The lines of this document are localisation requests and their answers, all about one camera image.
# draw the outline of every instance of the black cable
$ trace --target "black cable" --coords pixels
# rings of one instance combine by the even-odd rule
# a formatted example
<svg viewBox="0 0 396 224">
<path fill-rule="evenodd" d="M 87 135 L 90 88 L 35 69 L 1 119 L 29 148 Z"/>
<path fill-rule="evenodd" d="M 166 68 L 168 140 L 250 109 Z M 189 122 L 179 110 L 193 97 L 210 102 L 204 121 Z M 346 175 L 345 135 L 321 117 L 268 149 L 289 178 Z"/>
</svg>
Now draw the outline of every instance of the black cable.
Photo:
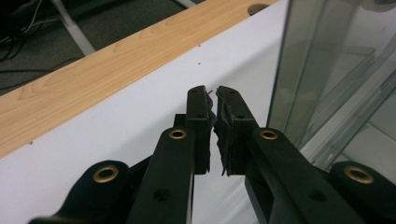
<svg viewBox="0 0 396 224">
<path fill-rule="evenodd" d="M 2 40 L 0 40 L 0 48 L 10 44 L 12 37 L 10 36 L 3 36 Z"/>
<path fill-rule="evenodd" d="M 42 16 L 41 16 L 41 20 L 42 20 L 42 21 L 44 21 L 44 20 L 47 18 L 47 9 L 48 9 L 48 5 L 45 5 L 45 7 L 43 8 Z M 11 37 L 11 44 L 10 44 L 9 51 L 7 52 L 6 56 L 3 57 L 3 58 L 0 60 L 0 62 L 14 59 L 14 58 L 21 52 L 21 49 L 23 48 L 24 44 L 26 43 L 26 40 L 27 40 L 29 37 L 32 37 L 33 35 L 35 35 L 35 34 L 43 27 L 43 25 L 44 25 L 44 23 L 41 23 L 41 24 L 38 26 L 38 28 L 35 29 L 31 34 L 25 36 L 25 37 L 23 38 L 23 40 L 21 41 L 21 44 L 20 44 L 20 46 L 18 47 L 17 51 L 16 51 L 12 56 L 9 56 L 9 54 L 11 54 L 12 50 L 14 50 L 14 44 L 15 44 L 15 38 L 14 38 L 14 37 Z"/>
<path fill-rule="evenodd" d="M 9 50 L 6 53 L 6 55 L 2 59 L 0 59 L 0 62 L 6 61 L 9 54 L 11 54 L 12 50 L 14 50 L 14 42 L 15 42 L 14 38 L 11 38 L 11 44 L 9 45 Z"/>
</svg>

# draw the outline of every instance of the screw hole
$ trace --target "screw hole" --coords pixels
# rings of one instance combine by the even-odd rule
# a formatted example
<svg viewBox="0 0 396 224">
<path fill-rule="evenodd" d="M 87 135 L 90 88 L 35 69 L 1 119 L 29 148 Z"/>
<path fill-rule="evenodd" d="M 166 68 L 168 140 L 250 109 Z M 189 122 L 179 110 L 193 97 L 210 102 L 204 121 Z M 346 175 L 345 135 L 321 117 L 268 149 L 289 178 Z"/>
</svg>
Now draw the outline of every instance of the screw hole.
<svg viewBox="0 0 396 224">
<path fill-rule="evenodd" d="M 182 138 L 184 138 L 186 136 L 187 136 L 186 131 L 181 130 L 181 129 L 172 130 L 169 133 L 169 137 L 171 137 L 173 139 L 182 139 Z"/>
<path fill-rule="evenodd" d="M 347 166 L 344 169 L 344 173 L 352 180 L 362 183 L 371 184 L 374 182 L 374 178 L 364 169 L 357 166 Z"/>
<path fill-rule="evenodd" d="M 93 180 L 96 183 L 104 184 L 112 181 L 114 178 L 117 177 L 118 174 L 119 174 L 119 169 L 117 169 L 116 166 L 107 165 L 95 172 L 95 174 L 93 175 Z"/>
<path fill-rule="evenodd" d="M 277 133 L 269 130 L 263 130 L 260 132 L 260 136 L 267 140 L 275 140 L 278 138 Z"/>
</svg>

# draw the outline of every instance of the glass pane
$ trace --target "glass pane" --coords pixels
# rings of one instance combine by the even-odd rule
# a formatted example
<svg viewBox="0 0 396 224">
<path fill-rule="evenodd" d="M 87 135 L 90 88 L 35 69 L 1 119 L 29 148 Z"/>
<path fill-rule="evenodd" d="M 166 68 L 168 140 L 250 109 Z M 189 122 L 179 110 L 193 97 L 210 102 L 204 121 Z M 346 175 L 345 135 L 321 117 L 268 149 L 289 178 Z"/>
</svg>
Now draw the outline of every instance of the glass pane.
<svg viewBox="0 0 396 224">
<path fill-rule="evenodd" d="M 267 126 L 321 168 L 395 89 L 395 8 L 392 1 L 290 1 Z"/>
</svg>

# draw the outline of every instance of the wood grain surface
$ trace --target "wood grain surface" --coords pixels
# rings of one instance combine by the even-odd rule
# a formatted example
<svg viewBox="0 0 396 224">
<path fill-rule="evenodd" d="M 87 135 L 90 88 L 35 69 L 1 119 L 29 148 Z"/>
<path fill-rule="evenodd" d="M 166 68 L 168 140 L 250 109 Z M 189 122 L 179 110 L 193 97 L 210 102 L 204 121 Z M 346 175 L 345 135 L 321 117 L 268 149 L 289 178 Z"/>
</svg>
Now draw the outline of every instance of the wood grain surface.
<svg viewBox="0 0 396 224">
<path fill-rule="evenodd" d="M 0 97 L 0 158 L 276 0 L 207 0 Z"/>
</svg>

